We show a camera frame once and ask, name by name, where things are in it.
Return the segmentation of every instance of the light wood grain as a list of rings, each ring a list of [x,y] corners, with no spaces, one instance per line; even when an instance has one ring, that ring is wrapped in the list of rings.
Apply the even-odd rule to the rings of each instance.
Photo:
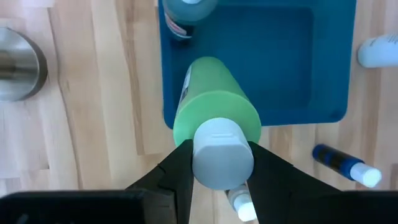
[[[0,105],[0,195],[123,189],[175,148],[162,115],[157,1],[0,0],[0,26],[44,51],[41,92]],[[356,50],[398,31],[398,1],[359,0],[346,116],[339,123],[263,127],[260,145],[339,189],[364,189],[314,162],[325,143],[382,170],[398,189],[398,68],[365,69]],[[240,223],[224,192],[195,181],[191,223]]]

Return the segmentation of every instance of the plastic bottle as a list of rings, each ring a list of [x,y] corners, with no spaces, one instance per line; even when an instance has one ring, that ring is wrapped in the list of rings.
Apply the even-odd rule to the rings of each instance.
[[[358,50],[358,62],[366,68],[398,66],[398,34],[365,41]]]
[[[216,190],[233,189],[250,177],[254,159],[248,141],[258,142],[256,109],[225,65],[213,57],[188,69],[174,120],[176,146],[193,139],[192,170]]]
[[[236,189],[227,190],[226,195],[232,208],[238,213],[242,222],[249,222],[257,219],[256,210],[250,197],[249,189],[246,185],[241,185]]]
[[[210,15],[217,0],[162,0],[165,20],[174,39],[192,38],[196,25]]]
[[[382,178],[378,169],[366,165],[363,160],[324,144],[317,145],[312,151],[312,156],[347,179],[355,180],[369,188],[375,187]]]

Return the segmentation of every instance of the white bottle cap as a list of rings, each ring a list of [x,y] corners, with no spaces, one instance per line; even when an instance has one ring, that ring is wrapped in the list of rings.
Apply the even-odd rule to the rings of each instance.
[[[235,189],[248,180],[253,167],[252,151],[238,124],[213,118],[199,126],[193,137],[192,171],[201,184]]]
[[[381,172],[371,166],[359,162],[349,171],[351,177],[366,187],[375,187],[381,180]]]
[[[197,4],[202,0],[182,0],[183,2],[187,3],[187,4]]]
[[[257,219],[254,204],[249,194],[241,194],[235,198],[234,209],[238,213],[238,217],[242,222],[248,222]]]

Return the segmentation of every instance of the green bottle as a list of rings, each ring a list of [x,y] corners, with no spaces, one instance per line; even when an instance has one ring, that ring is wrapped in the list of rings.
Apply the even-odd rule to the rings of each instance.
[[[250,177],[258,143],[259,115],[225,65],[202,57],[189,67],[174,121],[177,146],[193,139],[192,170],[204,186],[239,187]]]

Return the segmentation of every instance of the white bottle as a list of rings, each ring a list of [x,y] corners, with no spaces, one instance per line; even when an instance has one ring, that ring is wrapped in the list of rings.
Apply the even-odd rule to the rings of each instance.
[[[215,9],[218,0],[162,0],[165,20],[174,39],[189,40],[193,30]]]
[[[257,219],[256,210],[251,200],[249,189],[246,185],[241,185],[236,189],[226,191],[229,203],[238,213],[242,222],[249,222]]]
[[[358,50],[358,62],[366,68],[398,66],[398,34],[365,41]]]

